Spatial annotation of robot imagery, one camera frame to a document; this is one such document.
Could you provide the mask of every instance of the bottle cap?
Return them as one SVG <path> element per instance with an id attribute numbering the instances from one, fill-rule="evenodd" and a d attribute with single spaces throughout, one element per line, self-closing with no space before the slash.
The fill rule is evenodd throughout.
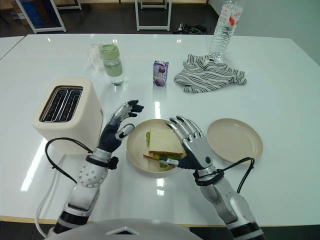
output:
<path id="1" fill-rule="evenodd" d="M 106 44 L 99 47 L 103 60 L 114 60 L 120 56 L 119 48 L 114 44 Z"/>

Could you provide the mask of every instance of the purple juice box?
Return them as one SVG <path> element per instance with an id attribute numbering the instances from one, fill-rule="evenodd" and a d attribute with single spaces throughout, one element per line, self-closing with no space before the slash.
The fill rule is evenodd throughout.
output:
<path id="1" fill-rule="evenodd" d="M 167 83 L 169 63 L 166 61 L 154 61 L 153 64 L 153 85 L 165 87 Z"/>

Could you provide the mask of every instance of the bread slice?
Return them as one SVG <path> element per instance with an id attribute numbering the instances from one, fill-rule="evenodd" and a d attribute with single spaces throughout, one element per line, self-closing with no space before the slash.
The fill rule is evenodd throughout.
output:
<path id="1" fill-rule="evenodd" d="M 170 128 L 150 129 L 149 154 L 170 154 L 182 156 L 185 153 L 179 139 Z"/>
<path id="2" fill-rule="evenodd" d="M 147 158 L 147 159 L 152 159 L 152 160 L 158 161 L 158 159 L 156 159 L 156 158 L 154 157 L 154 154 L 153 154 L 153 153 L 149 153 L 149 148 L 148 148 L 147 146 L 145 147 L 145 150 L 144 150 L 144 152 L 143 152 L 143 156 L 144 156 L 145 158 Z"/>

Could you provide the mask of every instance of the green tumbler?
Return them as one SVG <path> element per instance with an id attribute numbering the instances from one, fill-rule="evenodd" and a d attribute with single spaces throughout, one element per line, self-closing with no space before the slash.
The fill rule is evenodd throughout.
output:
<path id="1" fill-rule="evenodd" d="M 121 85 L 124 82 L 124 74 L 119 48 L 114 44 L 106 44 L 100 46 L 99 51 L 104 69 L 109 76 L 111 83 L 115 86 Z"/>

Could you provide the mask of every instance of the empty plate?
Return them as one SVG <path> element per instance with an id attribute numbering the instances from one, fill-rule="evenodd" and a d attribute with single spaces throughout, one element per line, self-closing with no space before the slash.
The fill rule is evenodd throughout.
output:
<path id="1" fill-rule="evenodd" d="M 147 148 L 146 133 L 149 132 L 152 127 L 168 128 L 166 121 L 163 119 L 151 119 L 140 123 L 128 137 L 126 144 L 127 155 L 134 165 L 146 172 L 168 172 L 175 167 L 167 166 L 166 168 L 161 168 L 159 161 L 145 158 L 143 155 Z"/>
<path id="2" fill-rule="evenodd" d="M 246 157 L 257 160 L 263 151 L 258 133 L 236 119 L 223 118 L 214 121 L 209 126 L 206 137 L 212 150 L 220 158 L 232 163 Z"/>

